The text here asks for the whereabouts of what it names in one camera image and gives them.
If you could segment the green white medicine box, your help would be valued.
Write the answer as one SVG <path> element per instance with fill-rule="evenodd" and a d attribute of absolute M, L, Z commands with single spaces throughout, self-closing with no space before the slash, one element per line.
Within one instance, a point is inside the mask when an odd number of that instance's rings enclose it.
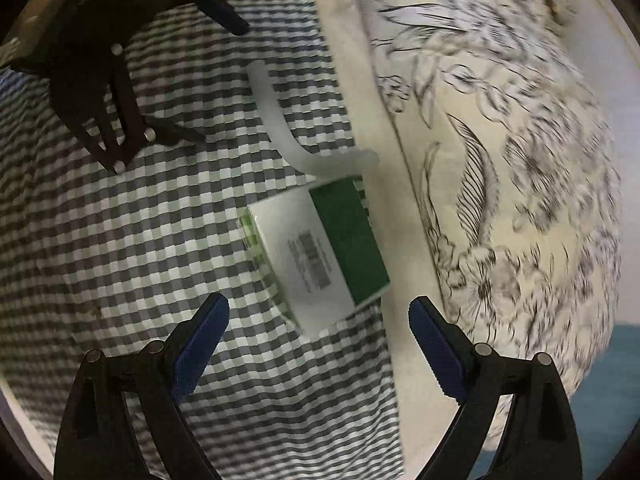
<path fill-rule="evenodd" d="M 299 186 L 246 207 L 244 243 L 281 315 L 308 339 L 390 287 L 360 180 Z"/>

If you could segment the floral folded duvet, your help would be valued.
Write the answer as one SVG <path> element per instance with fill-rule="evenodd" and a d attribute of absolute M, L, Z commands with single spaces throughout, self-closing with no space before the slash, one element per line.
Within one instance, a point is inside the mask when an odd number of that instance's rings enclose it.
<path fill-rule="evenodd" d="M 446 319 L 567 392 L 620 280 L 612 133 L 562 36 L 575 0 L 359 0 Z"/>

